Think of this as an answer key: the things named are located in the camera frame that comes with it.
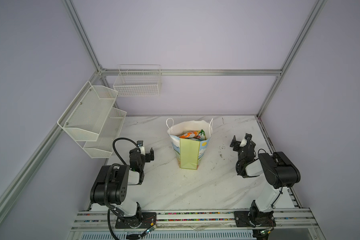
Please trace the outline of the floral paper gift bag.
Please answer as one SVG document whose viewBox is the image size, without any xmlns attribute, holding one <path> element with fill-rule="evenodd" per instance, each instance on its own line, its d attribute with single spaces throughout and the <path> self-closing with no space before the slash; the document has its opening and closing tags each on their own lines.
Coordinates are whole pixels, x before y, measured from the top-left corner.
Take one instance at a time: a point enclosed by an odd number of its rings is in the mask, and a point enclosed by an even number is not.
<svg viewBox="0 0 360 240">
<path fill-rule="evenodd" d="M 214 120 L 206 122 L 201 121 L 186 121 L 175 124 L 172 118 L 166 120 L 167 133 L 170 137 L 172 147 L 178 159 L 179 167 L 187 170 L 197 170 L 202 157 L 204 156 L 210 138 L 213 134 Z M 189 131 L 204 130 L 207 139 L 205 141 L 198 141 L 195 139 L 181 139 L 178 136 Z"/>
</svg>

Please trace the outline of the green candy bag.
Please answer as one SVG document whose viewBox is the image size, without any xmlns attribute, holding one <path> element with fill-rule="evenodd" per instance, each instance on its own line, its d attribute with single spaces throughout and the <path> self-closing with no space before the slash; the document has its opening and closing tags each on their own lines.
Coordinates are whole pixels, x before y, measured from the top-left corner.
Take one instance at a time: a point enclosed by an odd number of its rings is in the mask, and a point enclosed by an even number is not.
<svg viewBox="0 0 360 240">
<path fill-rule="evenodd" d="M 200 130 L 196 138 L 198 141 L 205 141 L 207 139 L 205 131 Z"/>
</svg>

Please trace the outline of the orange Fox's candy bag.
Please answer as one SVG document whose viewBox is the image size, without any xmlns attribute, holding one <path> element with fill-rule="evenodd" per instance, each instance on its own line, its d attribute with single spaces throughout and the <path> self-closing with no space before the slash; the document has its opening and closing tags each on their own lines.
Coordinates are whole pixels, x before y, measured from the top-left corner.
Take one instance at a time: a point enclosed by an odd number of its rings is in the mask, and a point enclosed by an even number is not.
<svg viewBox="0 0 360 240">
<path fill-rule="evenodd" d="M 197 136 L 199 135 L 199 131 L 189 131 L 189 132 L 186 132 L 180 136 L 178 136 L 179 138 L 181 139 L 195 139 L 197 138 Z"/>
</svg>

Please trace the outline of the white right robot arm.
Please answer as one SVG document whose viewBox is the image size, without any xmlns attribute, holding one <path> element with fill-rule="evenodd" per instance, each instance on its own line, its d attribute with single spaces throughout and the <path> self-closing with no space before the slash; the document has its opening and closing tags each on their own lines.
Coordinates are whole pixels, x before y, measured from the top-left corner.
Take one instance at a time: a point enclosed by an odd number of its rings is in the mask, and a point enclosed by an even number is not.
<svg viewBox="0 0 360 240">
<path fill-rule="evenodd" d="M 233 137 L 230 147 L 238 153 L 235 169 L 238 176 L 256 178 L 264 175 L 267 184 L 260 195 L 252 201 L 248 211 L 234 212 L 237 227 L 273 227 L 276 204 L 288 188 L 301 180 L 297 167 L 283 152 L 267 153 L 255 150 L 252 135 L 246 134 L 241 141 Z"/>
</svg>

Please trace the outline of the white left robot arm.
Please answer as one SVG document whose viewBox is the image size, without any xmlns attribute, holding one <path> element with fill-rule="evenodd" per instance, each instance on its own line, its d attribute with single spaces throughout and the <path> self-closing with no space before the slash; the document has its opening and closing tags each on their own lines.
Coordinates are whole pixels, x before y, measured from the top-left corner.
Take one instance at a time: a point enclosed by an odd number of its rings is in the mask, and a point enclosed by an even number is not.
<svg viewBox="0 0 360 240">
<path fill-rule="evenodd" d="M 143 212 L 140 204 L 129 199 L 129 186 L 141 185 L 144 181 L 145 164 L 154 160 L 154 150 L 145 153 L 143 148 L 130 151 L 130 164 L 103 166 L 90 191 L 90 201 L 108 208 L 117 217 L 111 224 L 116 229 L 148 229 L 155 224 L 157 214 Z"/>
</svg>

